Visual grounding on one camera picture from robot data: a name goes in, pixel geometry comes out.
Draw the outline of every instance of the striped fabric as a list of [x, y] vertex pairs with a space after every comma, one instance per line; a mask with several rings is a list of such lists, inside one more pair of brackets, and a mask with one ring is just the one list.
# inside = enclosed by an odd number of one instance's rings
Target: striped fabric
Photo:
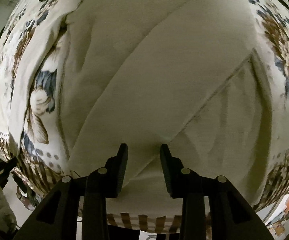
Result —
[[108, 224], [147, 233], [174, 234], [180, 232], [181, 216], [164, 216], [151, 218], [146, 215], [129, 213], [107, 214]]

